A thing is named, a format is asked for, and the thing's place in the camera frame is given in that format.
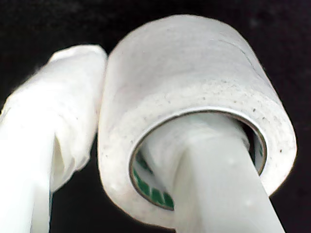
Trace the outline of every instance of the white rod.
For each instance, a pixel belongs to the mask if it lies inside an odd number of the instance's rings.
[[[193,141],[173,198],[178,233],[284,233],[240,138]]]
[[[142,153],[174,200],[177,233],[284,233],[233,120],[181,117],[148,136]]]
[[[49,231],[53,148],[53,127],[40,109],[0,116],[0,232]]]

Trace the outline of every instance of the adhesive tape roll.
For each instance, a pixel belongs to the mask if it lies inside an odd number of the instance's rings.
[[[139,148],[179,116],[217,112],[254,132],[255,167],[268,195],[286,179],[296,139],[254,52],[232,27],[178,15],[129,33],[108,58],[99,122],[99,170],[112,201],[133,218],[174,228],[173,200]]]

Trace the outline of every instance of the black background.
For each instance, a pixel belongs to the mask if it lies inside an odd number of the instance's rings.
[[[271,196],[287,233],[311,233],[310,0],[0,0],[0,101],[59,49],[100,44],[108,53],[141,24],[172,14],[216,18],[250,43],[283,101],[298,157]],[[54,195],[51,233],[172,232],[140,224],[115,207],[90,163]]]

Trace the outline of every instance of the white cylinder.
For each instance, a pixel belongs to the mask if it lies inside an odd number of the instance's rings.
[[[58,51],[6,100],[0,115],[0,232],[49,231],[52,193],[89,160],[105,63],[100,46]]]
[[[98,165],[116,205],[139,221],[175,228],[173,200],[152,171],[139,170],[136,154],[157,127],[203,112],[231,116],[253,130],[255,166],[266,193],[275,192],[293,166],[295,134],[238,32],[217,20],[180,15],[147,23],[115,47],[107,63]]]

